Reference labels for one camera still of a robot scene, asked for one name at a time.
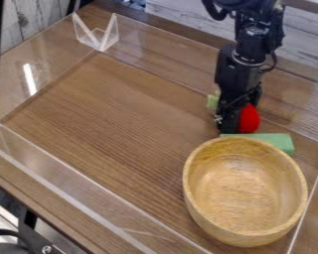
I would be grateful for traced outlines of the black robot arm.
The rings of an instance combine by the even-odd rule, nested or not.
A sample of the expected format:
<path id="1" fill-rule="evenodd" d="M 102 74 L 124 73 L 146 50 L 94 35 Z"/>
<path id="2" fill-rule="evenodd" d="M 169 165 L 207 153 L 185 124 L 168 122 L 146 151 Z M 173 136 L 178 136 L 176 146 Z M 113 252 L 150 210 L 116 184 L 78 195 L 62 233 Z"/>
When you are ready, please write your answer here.
<path id="1" fill-rule="evenodd" d="M 259 125 L 261 76 L 276 66 L 284 5 L 279 0 L 201 0 L 215 21 L 235 20 L 235 41 L 217 53 L 215 84 L 220 95 L 215 122 L 221 134 L 251 133 Z"/>

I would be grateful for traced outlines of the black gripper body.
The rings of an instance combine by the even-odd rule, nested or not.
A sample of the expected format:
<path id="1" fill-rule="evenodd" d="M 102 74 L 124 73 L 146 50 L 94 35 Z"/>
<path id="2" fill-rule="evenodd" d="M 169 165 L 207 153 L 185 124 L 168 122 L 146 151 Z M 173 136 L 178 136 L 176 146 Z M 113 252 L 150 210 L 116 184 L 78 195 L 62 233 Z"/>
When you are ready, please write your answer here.
<path id="1" fill-rule="evenodd" d="M 241 55 L 235 45 L 224 45 L 217 54 L 215 84 L 220 89 L 220 96 L 237 98 L 248 97 L 248 91 L 260 84 L 260 67 L 266 56 L 260 53 L 251 56 Z"/>

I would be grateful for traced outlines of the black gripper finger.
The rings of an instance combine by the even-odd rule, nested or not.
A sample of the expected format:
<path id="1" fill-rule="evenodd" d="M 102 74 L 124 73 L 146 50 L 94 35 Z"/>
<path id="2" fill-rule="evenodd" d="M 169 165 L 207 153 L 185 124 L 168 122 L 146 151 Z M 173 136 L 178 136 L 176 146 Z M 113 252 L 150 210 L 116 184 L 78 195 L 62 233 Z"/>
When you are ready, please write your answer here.
<path id="1" fill-rule="evenodd" d="M 249 91 L 248 91 L 248 103 L 252 106 L 257 105 L 259 99 L 261 95 L 261 87 L 260 84 L 257 84 Z"/>
<path id="2" fill-rule="evenodd" d="M 217 103 L 215 122 L 221 134 L 233 134 L 239 127 L 239 114 L 247 105 L 247 96 L 237 98 L 225 98 L 220 96 Z"/>

